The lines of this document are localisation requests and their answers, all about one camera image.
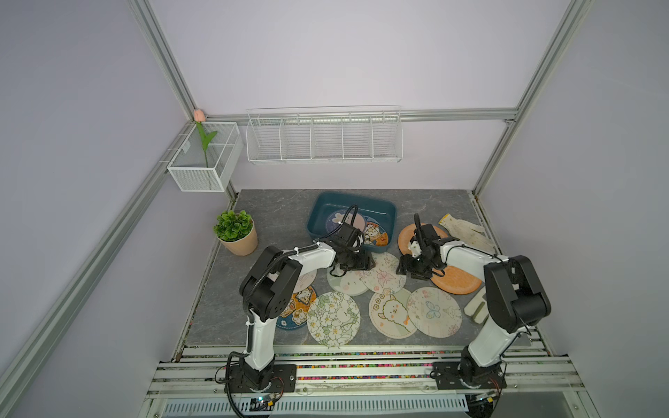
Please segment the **purple bunny coaster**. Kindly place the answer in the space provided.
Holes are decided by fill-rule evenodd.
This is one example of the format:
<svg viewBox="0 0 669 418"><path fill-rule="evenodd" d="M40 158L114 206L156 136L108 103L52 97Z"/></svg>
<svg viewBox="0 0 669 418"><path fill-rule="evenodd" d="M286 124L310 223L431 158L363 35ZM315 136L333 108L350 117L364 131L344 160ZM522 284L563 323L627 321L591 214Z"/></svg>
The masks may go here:
<svg viewBox="0 0 669 418"><path fill-rule="evenodd" d="M353 212L350 212L347 216L345 216L346 212L346 209L337 210L330 214L329 217L327 217L325 223L326 233L331 233L332 231L336 230L336 228L338 228L338 226L340 226L343 221L346 221L347 223L353 221L353 226L363 232L366 220L362 214L358 212L355 215L355 219L352 220L351 218L353 216Z"/></svg>

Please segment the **blue bunny bear coaster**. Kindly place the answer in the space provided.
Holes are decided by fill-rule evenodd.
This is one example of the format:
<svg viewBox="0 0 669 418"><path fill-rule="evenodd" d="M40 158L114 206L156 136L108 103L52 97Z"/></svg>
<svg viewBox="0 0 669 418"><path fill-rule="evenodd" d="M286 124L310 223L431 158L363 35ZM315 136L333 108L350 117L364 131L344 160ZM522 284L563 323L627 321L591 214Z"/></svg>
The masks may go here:
<svg viewBox="0 0 669 418"><path fill-rule="evenodd" d="M369 219L366 221L363 230L364 243L376 247L386 247L390 242L390 236L386 230L375 221Z"/></svg>

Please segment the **teal plastic storage box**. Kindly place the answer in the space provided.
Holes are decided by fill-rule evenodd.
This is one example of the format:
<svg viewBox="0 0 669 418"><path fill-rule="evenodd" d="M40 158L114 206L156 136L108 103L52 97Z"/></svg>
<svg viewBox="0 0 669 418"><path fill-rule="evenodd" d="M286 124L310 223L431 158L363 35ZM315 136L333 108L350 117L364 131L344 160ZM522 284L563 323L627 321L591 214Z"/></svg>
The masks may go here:
<svg viewBox="0 0 669 418"><path fill-rule="evenodd" d="M321 193L308 219L308 233L313 238L320 238L332 233L343 221L350 223L355 210L347 216L345 214L352 205L358 207L354 226L363 233L363 247L369 252L386 252L397 218L397 208L388 200L346 193Z"/></svg>

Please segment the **pink floral sketch coaster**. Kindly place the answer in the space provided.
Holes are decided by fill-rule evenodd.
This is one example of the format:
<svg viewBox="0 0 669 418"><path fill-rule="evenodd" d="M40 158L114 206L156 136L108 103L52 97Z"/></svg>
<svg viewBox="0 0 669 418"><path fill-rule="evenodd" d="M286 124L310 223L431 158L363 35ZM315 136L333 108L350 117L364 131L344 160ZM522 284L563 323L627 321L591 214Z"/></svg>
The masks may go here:
<svg viewBox="0 0 669 418"><path fill-rule="evenodd" d="M376 294L395 294L406 284L406 276L397 273L399 259L393 254L372 254L375 266L371 270L358 271L359 280Z"/></svg>

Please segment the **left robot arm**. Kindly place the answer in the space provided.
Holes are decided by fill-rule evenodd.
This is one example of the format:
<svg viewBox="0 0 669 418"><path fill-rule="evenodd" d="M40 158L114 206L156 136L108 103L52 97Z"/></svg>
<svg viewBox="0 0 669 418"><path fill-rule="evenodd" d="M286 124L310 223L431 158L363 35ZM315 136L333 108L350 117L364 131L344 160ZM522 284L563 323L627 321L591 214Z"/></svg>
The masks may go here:
<svg viewBox="0 0 669 418"><path fill-rule="evenodd" d="M336 273L369 271L374 266L364 249L363 231L355 227L358 206L347 209L338 226L306 247L265 248L240 285L242 308L247 315L244 365L254 372L270 369L275 360L276 321L294 293L298 279L330 268Z"/></svg>

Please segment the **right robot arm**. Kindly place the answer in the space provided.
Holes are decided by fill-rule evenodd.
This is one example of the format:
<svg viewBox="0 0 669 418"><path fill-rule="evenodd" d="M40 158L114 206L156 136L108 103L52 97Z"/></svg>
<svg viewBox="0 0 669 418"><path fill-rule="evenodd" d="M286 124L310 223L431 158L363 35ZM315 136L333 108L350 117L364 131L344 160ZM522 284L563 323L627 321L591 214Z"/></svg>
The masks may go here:
<svg viewBox="0 0 669 418"><path fill-rule="evenodd" d="M551 303L529 258L491 254L450 235L442 237L434 226L421 222L418 214L414 225L409 252L401 257L397 273L430 280L456 268L484 284L489 318L463 349L457 369L460 379L472 386L501 371L507 349L522 332L551 313Z"/></svg>

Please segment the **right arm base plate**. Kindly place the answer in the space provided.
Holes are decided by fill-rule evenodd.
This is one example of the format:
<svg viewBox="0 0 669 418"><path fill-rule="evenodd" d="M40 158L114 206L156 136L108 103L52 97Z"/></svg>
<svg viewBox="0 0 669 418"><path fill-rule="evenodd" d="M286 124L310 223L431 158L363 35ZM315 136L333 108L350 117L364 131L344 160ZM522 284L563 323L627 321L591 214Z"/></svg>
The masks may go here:
<svg viewBox="0 0 669 418"><path fill-rule="evenodd" d="M501 366L479 367L475 363L463 366L460 362L434 362L429 377L439 390L507 388Z"/></svg>

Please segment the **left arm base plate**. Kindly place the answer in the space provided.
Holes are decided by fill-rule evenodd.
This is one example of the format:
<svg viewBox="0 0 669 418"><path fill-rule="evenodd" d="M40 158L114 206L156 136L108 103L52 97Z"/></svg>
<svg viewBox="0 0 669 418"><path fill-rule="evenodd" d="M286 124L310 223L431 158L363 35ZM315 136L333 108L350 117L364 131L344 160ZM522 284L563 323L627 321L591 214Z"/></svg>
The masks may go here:
<svg viewBox="0 0 669 418"><path fill-rule="evenodd" d="M233 394L293 393L297 383L297 366L291 363L270 363L259 371L246 363L233 365L226 371L224 383Z"/></svg>

